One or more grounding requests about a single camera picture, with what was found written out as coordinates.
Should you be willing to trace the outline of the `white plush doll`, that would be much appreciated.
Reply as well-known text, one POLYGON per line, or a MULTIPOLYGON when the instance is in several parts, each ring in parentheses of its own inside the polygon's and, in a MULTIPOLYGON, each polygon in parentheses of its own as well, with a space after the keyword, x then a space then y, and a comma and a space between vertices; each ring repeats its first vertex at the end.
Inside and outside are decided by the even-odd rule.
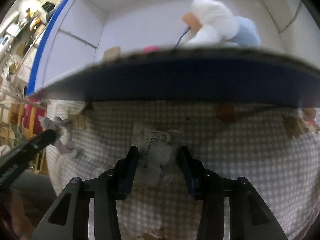
POLYGON ((155 187, 182 179, 176 164, 177 150, 184 142, 184 133, 178 129, 155 129, 135 123, 132 145, 138 148, 139 161, 134 185, 155 187))

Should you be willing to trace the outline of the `checkered bed sheet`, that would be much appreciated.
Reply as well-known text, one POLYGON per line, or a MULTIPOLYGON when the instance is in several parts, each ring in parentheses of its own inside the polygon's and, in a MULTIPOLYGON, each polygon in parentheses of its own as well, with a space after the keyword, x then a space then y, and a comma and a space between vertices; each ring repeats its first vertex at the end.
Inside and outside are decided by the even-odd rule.
MULTIPOLYGON (((319 108, 276 108, 173 102, 93 103, 87 128, 73 132, 76 155, 46 149, 53 188, 73 177, 99 176, 127 155, 134 124, 179 129, 205 168, 221 177, 246 177, 288 239, 303 239, 319 215, 319 108)), ((202 202, 183 176, 162 175, 155 186, 133 186, 117 202, 122 239, 196 239, 202 202)))

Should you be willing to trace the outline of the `blue white cardboard box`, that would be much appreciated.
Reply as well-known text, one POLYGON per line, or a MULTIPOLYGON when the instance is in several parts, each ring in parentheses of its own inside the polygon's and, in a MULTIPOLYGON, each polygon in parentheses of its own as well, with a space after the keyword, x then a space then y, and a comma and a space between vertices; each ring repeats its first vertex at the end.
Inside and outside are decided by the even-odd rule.
POLYGON ((318 107, 319 0, 217 1, 255 23, 260 47, 178 46, 192 0, 62 0, 27 96, 318 107))

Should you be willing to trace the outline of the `light blue plush toy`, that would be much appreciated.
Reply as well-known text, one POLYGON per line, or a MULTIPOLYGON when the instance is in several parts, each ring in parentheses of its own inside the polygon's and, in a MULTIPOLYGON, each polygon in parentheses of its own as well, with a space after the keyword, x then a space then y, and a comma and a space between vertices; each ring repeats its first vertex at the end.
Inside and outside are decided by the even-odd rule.
POLYGON ((178 46, 258 48, 261 40, 255 23, 234 16, 231 9, 217 0, 192 0, 191 12, 182 16, 188 30, 178 46))

